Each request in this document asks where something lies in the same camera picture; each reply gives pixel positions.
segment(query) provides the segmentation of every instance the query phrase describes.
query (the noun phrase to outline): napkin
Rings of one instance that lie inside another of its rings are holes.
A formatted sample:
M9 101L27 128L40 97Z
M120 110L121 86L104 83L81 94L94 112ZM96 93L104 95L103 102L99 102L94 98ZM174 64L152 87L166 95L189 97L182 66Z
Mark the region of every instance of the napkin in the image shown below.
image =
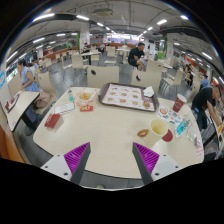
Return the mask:
M154 95L154 91L152 89L152 86L147 87L145 90L143 90L144 96L152 97Z

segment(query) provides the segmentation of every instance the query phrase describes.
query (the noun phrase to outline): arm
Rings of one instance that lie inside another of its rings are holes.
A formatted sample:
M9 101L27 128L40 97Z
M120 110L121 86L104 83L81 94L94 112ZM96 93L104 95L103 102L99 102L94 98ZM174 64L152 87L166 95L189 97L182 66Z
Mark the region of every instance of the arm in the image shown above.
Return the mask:
M25 87L29 86L30 84L32 84L34 82L34 78L31 74L31 72L27 72L26 73L27 78L29 79L29 81L26 84L22 84L21 86L21 90L23 90Z
M222 121L220 120L220 117L217 114L216 108L214 107L213 110L212 104L209 101L207 101L207 106L209 114L211 115L212 119L215 121L217 126L220 126L222 124Z

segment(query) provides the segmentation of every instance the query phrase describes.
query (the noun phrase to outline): sign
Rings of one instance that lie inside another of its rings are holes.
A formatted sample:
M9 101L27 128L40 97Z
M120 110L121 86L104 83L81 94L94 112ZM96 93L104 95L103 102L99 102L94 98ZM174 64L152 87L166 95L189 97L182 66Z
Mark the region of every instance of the sign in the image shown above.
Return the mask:
M0 88L5 84L5 72L2 72L0 75Z

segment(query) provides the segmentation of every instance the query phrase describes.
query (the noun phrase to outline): hair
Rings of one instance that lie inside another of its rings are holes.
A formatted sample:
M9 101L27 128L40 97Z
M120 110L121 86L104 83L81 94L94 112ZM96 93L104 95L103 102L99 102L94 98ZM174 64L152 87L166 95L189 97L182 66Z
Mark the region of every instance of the hair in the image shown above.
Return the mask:
M21 59L18 61L18 65L27 66L25 59Z
M145 44L142 43L142 42L138 43L138 47L139 47L139 46L142 46L142 45L145 45Z

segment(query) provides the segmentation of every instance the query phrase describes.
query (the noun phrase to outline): man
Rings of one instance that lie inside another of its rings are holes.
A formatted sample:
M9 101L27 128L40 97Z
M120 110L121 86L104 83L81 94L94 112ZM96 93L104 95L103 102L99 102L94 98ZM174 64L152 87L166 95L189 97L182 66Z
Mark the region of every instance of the man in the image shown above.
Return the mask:
M34 62L34 60L32 60L32 65L34 66L34 68L38 68L38 64Z
M81 54L88 53L88 52L90 52L90 50L91 50L91 46L88 45L87 43L85 43Z
M145 55L145 53L143 51L144 48L145 48L145 44L144 43L139 43L138 47L133 48L130 51L129 56L128 56L128 63L132 66L137 67L139 71L141 71L142 69L144 71L146 71L145 65L140 60L141 56Z
M221 91L218 86L214 86L213 88L204 88L194 97L191 109L194 110L197 108L199 110L197 115L197 124L200 131L207 128L207 117L205 114L206 109L208 109L209 114L217 126L222 124L216 110L216 102L220 97Z

